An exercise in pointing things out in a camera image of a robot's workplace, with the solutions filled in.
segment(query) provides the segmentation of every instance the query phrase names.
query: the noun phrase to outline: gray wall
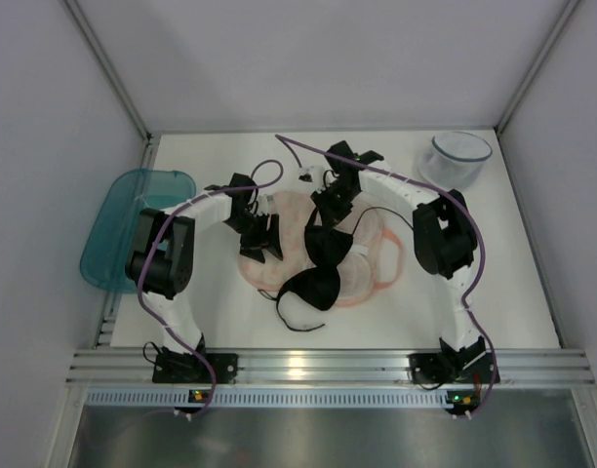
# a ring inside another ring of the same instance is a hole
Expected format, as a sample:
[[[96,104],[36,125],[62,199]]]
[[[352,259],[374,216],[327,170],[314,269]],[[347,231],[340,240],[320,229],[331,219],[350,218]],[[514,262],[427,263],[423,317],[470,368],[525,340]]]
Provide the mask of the gray wall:
[[[41,463],[102,294],[78,262],[141,143],[56,0],[0,0],[0,467]]]
[[[503,138],[568,343],[597,378],[597,1],[586,1]]]
[[[492,126],[564,0],[79,0],[153,131]]]

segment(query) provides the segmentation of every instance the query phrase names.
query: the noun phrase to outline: ribbed metal strip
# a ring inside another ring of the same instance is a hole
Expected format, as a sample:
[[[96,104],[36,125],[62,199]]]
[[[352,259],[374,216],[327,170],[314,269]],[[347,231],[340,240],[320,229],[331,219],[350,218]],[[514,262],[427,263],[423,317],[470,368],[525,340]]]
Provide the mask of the ribbed metal strip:
[[[86,405],[100,407],[199,407],[191,390],[180,388],[93,388]],[[375,389],[270,389],[219,387],[216,408],[441,409],[446,391]]]
[[[320,386],[412,385],[409,355],[417,350],[234,350],[235,384]],[[579,350],[498,350],[501,388],[582,388],[594,386],[584,353]],[[148,386],[152,366],[139,349],[80,350],[69,371],[69,385]],[[467,388],[449,385],[445,388]]]

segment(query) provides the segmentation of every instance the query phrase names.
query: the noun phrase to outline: gray floor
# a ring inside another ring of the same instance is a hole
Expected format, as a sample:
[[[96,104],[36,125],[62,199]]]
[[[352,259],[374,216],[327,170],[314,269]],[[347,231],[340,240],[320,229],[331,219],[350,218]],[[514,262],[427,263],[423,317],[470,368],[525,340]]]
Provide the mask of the gray floor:
[[[419,409],[214,409],[190,423],[169,411],[139,418],[148,411],[86,408],[69,468],[592,466],[569,392],[498,390],[473,421]]]

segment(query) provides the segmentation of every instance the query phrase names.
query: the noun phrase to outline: purple cable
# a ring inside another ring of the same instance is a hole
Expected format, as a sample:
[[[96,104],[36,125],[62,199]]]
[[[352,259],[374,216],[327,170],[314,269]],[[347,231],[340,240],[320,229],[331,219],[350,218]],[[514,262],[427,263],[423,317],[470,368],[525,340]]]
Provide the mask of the purple cable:
[[[142,267],[142,270],[140,271],[140,277],[139,277],[139,283],[138,283],[138,298],[139,298],[140,306],[151,317],[153,317],[155,320],[157,320],[160,323],[160,325],[162,325],[162,327],[166,330],[166,332],[169,334],[169,336],[175,342],[177,342],[178,344],[180,344],[181,346],[183,346],[184,349],[186,349],[195,358],[197,358],[201,363],[203,363],[203,365],[206,367],[206,369],[210,373],[210,378],[212,380],[212,388],[210,389],[210,396],[205,401],[203,407],[198,412],[196,412],[194,414],[195,416],[198,416],[198,415],[202,414],[203,412],[205,412],[209,408],[210,403],[212,402],[212,399],[214,397],[214,393],[215,393],[215,391],[217,389],[217,376],[216,376],[216,374],[215,374],[214,369],[212,368],[212,366],[210,366],[210,363],[208,362],[208,360],[205,359],[201,354],[199,354],[192,346],[189,346],[188,344],[186,344],[173,331],[173,329],[171,327],[169,327],[169,324],[162,317],[160,317],[158,314],[156,314],[155,312],[153,312],[153,310],[151,310],[151,308],[144,303],[144,300],[142,298],[142,285],[144,284],[144,279],[146,278],[146,274],[149,271],[149,265],[151,264],[151,259],[155,255],[155,252],[158,250],[158,246],[160,245],[161,240],[164,237],[164,233],[166,232],[166,230],[169,227],[169,225],[171,224],[171,222],[173,222],[173,219],[175,219],[175,217],[179,213],[183,212],[184,210],[186,210],[187,208],[189,208],[191,205],[194,205],[195,203],[200,202],[201,200],[203,200],[205,198],[214,197],[215,195],[219,195],[221,193],[242,192],[242,191],[245,191],[245,190],[257,190],[257,189],[263,189],[263,188],[267,188],[267,187],[269,187],[271,185],[274,185],[279,180],[281,180],[281,177],[283,177],[283,172],[284,172],[283,171],[283,165],[279,161],[277,161],[276,159],[267,159],[266,161],[262,161],[261,163],[259,163],[258,166],[256,167],[256,169],[258,169],[262,165],[268,164],[268,163],[273,163],[273,164],[276,164],[277,166],[279,166],[279,175],[274,180],[272,180],[270,182],[267,182],[267,183],[263,183],[262,185],[252,185],[252,186],[249,186],[249,187],[224,187],[224,188],[220,188],[219,190],[214,190],[214,191],[209,192],[209,193],[204,193],[203,195],[199,195],[198,197],[193,198],[189,202],[184,203],[183,205],[181,205],[180,207],[178,207],[174,212],[172,212],[169,215],[169,217],[166,218],[166,220],[164,221],[164,224],[162,224],[162,227],[160,227],[160,231],[158,232],[158,235],[153,240],[153,244],[151,245],[151,250],[149,251],[149,254],[146,257],[146,260],[144,261],[144,266]]]
[[[402,180],[403,182],[407,182],[416,187],[422,187],[422,188],[426,188],[428,190],[437,192],[440,195],[442,195],[444,198],[449,200],[453,205],[455,205],[463,213],[463,215],[467,218],[467,220],[470,222],[470,224],[472,225],[472,229],[474,229],[474,233],[476,234],[476,239],[478,241],[480,258],[479,258],[479,264],[478,264],[478,270],[476,272],[476,276],[474,277],[474,280],[472,281],[470,286],[467,288],[467,290],[465,290],[465,292],[463,293],[463,296],[461,297],[461,304],[465,308],[465,311],[467,312],[467,314],[470,318],[470,321],[472,322],[474,327],[476,327],[476,330],[478,330],[479,333],[481,333],[483,335],[483,337],[487,340],[487,344],[490,346],[490,350],[492,352],[492,364],[493,364],[492,377],[490,378],[490,383],[487,387],[487,391],[485,392],[485,397],[483,398],[483,400],[481,401],[479,406],[476,407],[476,409],[470,413],[470,415],[475,414],[476,412],[480,411],[481,408],[484,407],[485,404],[487,403],[489,396],[492,393],[492,389],[494,388],[494,384],[496,383],[496,377],[498,376],[498,361],[496,360],[496,350],[494,349],[494,344],[492,343],[492,340],[490,339],[487,332],[481,327],[481,324],[479,324],[478,321],[476,320],[476,317],[474,316],[474,313],[471,311],[470,305],[467,302],[467,299],[472,294],[472,291],[474,291],[474,288],[476,288],[479,281],[481,280],[481,276],[483,275],[483,271],[485,270],[485,258],[486,258],[485,242],[483,241],[483,236],[481,235],[481,230],[479,229],[478,225],[476,224],[476,221],[474,220],[472,215],[469,213],[467,208],[464,205],[462,205],[461,203],[459,203],[446,190],[444,190],[440,187],[437,187],[435,185],[432,185],[430,183],[420,182],[419,180],[413,180],[412,178],[404,177],[403,175],[399,175],[399,174],[395,174],[395,173],[390,174],[388,171],[385,171],[383,169],[374,168],[374,167],[368,166],[366,164],[358,163],[357,161],[354,161],[351,159],[346,159],[342,156],[338,156],[337,154],[333,154],[328,151],[323,151],[322,149],[318,149],[313,146],[309,146],[308,144],[301,143],[300,141],[296,141],[294,139],[287,138],[286,136],[275,135],[275,137],[279,141],[281,141],[290,150],[292,155],[298,161],[299,167],[302,167],[302,165],[300,164],[300,161],[299,161],[299,156],[297,155],[296,151],[293,149],[291,144],[298,146],[300,148],[306,149],[308,151],[312,151],[314,153],[321,154],[327,158],[337,159],[338,161],[341,161],[345,164],[349,164],[351,166],[355,166],[357,168],[365,169],[368,171],[373,171],[375,173],[379,173],[384,176],[392,176],[394,178]]]

